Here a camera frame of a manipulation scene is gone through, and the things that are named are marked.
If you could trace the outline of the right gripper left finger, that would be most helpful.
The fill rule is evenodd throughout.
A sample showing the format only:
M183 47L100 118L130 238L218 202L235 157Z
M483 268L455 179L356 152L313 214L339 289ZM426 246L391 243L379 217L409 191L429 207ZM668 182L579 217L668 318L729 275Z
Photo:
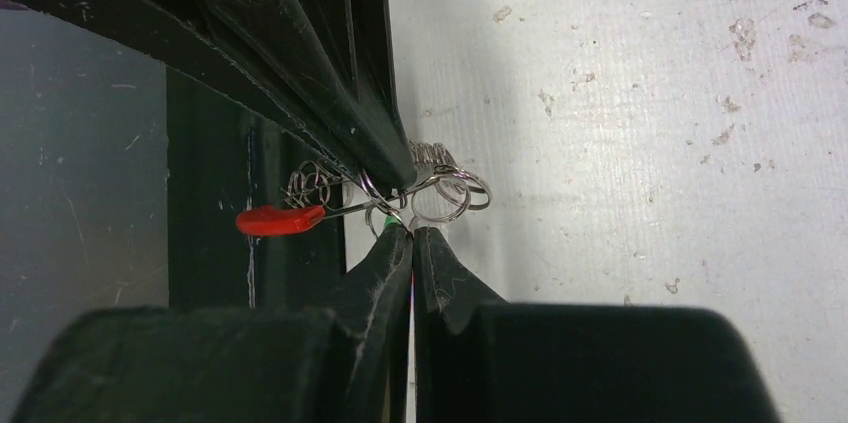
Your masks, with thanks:
M301 310L86 313L39 362L16 422L402 422L413 240L387 226Z

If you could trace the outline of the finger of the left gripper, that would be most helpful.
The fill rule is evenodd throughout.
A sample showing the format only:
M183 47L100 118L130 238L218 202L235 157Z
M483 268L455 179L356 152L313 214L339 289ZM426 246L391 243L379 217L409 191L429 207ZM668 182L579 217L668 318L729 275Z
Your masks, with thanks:
M137 50L282 126L340 173L354 177L356 158L327 125L235 34L197 0L189 10L167 0L7 0Z
M203 36L280 107L298 139L381 190L414 183L386 0L196 1Z

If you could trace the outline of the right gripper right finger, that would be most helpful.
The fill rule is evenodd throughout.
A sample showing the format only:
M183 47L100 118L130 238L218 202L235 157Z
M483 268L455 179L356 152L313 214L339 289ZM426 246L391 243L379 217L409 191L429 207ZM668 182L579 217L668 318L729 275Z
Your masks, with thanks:
M413 243L421 422L775 422L752 355L700 308L510 303L435 228Z

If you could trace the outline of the green capped key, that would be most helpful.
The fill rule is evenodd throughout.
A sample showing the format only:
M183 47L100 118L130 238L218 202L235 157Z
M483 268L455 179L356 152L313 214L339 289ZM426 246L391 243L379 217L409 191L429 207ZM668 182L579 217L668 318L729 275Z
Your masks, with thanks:
M383 228L384 228L384 229L387 229L387 228L389 228L389 227L391 227L391 226L401 226L401 227L403 227L403 226L404 226L404 223L403 223L401 220L399 220L398 218L396 218L396 217L393 217L393 216L387 216L387 217L384 219Z

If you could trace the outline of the metal keyring with red handle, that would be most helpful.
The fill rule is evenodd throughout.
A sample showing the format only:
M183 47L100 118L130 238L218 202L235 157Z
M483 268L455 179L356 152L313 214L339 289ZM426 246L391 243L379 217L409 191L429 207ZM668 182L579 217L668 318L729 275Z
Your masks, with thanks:
M462 168L444 144L409 141L408 147L417 171L417 179L408 189L382 194L364 171L350 179L328 162L308 160L280 188L280 208L265 205L245 210L236 217L236 227L251 237L289 236L305 233L325 220L362 212L376 233L376 212L403 222L402 214L409 210L414 223L439 224L491 205L493 193L488 183ZM417 196L429 190L448 205L446 214L428 215L418 208Z

